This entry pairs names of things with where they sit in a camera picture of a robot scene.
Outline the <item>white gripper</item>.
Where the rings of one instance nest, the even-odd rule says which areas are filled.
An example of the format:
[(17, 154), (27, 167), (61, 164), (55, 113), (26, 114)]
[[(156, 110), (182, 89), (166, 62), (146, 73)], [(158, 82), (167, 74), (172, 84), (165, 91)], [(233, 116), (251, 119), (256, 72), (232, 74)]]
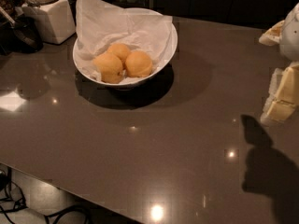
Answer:
[(271, 76), (269, 96), (263, 106), (260, 121), (270, 126), (283, 123), (299, 107), (299, 3), (284, 21), (279, 21), (259, 42), (266, 46), (279, 44), (283, 56), (292, 61), (284, 70), (277, 68)]

